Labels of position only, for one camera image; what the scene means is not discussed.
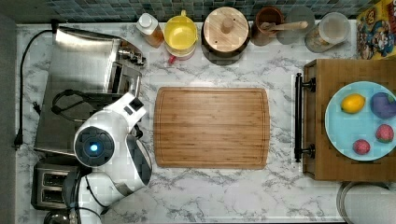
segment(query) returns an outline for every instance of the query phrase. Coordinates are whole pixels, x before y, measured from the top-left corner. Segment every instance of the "plum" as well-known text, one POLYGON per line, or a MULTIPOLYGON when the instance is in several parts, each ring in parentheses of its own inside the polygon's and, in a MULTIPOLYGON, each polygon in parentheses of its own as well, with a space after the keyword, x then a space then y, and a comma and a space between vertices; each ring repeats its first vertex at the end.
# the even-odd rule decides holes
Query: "plum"
POLYGON ((370 151, 370 143, 364 139, 359 139, 353 144, 353 150, 359 155, 367 154, 370 151))
POLYGON ((385 92, 374 94, 370 107, 373 113, 381 119, 390 119, 396 115, 396 101, 393 96, 385 92))

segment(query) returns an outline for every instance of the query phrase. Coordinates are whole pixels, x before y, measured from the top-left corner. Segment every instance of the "cereal box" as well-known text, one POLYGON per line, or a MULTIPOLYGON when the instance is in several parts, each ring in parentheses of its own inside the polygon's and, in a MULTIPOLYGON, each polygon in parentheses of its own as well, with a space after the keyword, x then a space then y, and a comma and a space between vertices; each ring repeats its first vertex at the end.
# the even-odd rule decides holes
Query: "cereal box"
POLYGON ((396 60, 396 0, 382 0, 357 18, 360 59, 396 60))

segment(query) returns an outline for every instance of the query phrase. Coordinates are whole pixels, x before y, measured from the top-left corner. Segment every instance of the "backsplash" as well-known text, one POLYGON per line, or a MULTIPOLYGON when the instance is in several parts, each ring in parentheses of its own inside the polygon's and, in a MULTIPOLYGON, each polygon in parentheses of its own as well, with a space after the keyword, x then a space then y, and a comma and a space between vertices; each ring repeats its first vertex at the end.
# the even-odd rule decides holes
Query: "backsplash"
POLYGON ((341 12, 356 18, 378 0, 48 0, 47 6, 68 22, 137 21, 147 12, 159 21, 168 21, 187 11, 194 21, 204 21, 218 7, 234 7, 248 20, 254 20, 262 7, 278 7, 284 15, 294 6, 310 7, 317 19, 328 12, 341 12))

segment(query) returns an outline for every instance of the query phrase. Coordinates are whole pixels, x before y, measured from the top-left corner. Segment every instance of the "robot eye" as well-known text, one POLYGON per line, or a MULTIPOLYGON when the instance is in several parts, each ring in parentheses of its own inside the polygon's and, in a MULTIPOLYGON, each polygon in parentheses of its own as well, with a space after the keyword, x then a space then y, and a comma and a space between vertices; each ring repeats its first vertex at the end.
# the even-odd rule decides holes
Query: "robot eye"
POLYGON ((91 145, 91 151, 96 151, 98 149, 97 145, 91 145))

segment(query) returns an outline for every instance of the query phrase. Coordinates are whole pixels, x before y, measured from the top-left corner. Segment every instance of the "wooden tray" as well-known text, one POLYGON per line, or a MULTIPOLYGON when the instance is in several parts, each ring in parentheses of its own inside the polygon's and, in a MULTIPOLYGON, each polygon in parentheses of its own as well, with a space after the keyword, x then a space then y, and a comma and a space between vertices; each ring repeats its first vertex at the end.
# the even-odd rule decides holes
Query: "wooden tray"
POLYGON ((263 89, 160 88, 154 150, 162 167, 262 169, 270 120, 263 89))
POLYGON ((304 155, 303 171, 316 180, 396 181, 396 150, 376 161, 353 161, 331 143, 325 113, 332 97, 346 85, 371 81, 396 92, 396 63, 391 60, 317 59, 304 67, 304 82, 316 79, 316 92, 304 89, 303 147, 315 144, 315 158, 304 155))

